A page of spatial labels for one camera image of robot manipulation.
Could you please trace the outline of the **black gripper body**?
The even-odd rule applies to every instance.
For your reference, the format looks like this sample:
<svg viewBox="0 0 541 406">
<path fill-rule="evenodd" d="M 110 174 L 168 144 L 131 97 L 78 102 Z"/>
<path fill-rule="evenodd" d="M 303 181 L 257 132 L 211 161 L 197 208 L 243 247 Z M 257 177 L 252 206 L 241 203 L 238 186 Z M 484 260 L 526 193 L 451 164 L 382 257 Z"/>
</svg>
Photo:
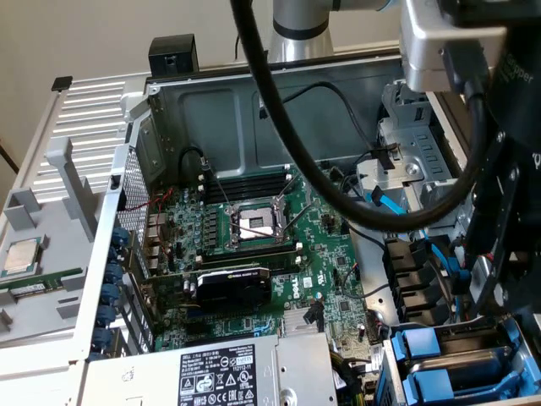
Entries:
<svg viewBox="0 0 541 406">
<path fill-rule="evenodd" d="M 508 30 L 488 95 L 489 109 L 507 137 L 540 166 L 540 26 Z"/>
</svg>

